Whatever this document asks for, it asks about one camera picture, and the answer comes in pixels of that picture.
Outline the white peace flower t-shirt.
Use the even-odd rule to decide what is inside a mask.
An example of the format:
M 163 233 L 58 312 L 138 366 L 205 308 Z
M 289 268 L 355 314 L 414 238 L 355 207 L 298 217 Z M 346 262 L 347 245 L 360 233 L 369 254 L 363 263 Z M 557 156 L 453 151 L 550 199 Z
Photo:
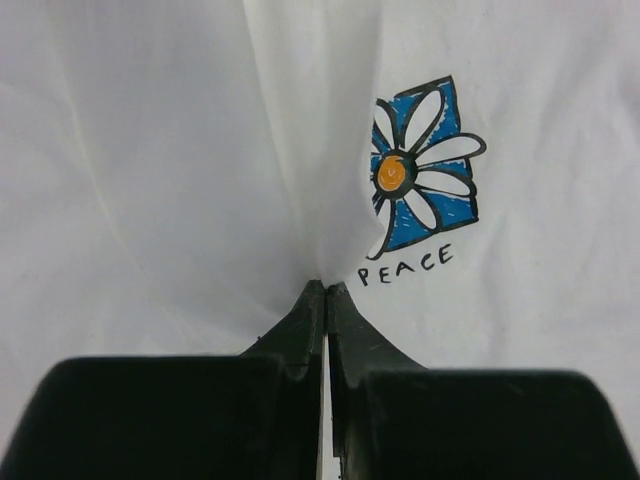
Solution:
M 311 280 L 380 479 L 637 478 L 638 3 L 2 3 L 3 478 L 269 479 Z

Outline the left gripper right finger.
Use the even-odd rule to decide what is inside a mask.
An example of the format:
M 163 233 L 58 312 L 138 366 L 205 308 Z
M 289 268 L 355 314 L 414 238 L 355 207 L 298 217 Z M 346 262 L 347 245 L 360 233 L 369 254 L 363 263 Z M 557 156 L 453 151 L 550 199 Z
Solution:
M 381 454 L 376 446 L 378 415 L 366 388 L 378 374 L 423 373 L 411 359 L 357 309 L 344 284 L 325 294 L 325 332 L 329 349 L 333 455 L 343 479 L 380 479 Z

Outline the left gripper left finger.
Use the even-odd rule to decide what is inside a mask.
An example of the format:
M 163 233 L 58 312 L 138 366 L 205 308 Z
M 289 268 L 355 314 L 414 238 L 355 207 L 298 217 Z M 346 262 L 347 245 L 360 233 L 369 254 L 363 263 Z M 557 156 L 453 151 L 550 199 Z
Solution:
M 267 477 L 318 479 L 322 473 L 325 287 L 309 281 L 291 311 L 240 354 L 277 363 L 278 394 Z

